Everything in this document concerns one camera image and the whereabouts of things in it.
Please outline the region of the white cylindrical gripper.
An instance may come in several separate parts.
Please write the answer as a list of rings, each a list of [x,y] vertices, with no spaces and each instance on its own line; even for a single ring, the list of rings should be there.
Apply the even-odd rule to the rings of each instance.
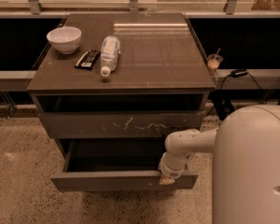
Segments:
[[[163,186],[174,184],[175,180],[182,176],[187,162],[188,158],[184,155],[165,152],[159,163],[159,169],[161,171],[159,183]]]

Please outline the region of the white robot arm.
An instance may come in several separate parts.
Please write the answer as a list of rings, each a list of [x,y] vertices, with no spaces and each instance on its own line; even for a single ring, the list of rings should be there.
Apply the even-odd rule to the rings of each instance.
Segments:
[[[213,224],[280,224],[280,105],[250,105],[213,130],[170,133],[160,183],[173,184],[197,153],[213,155]]]

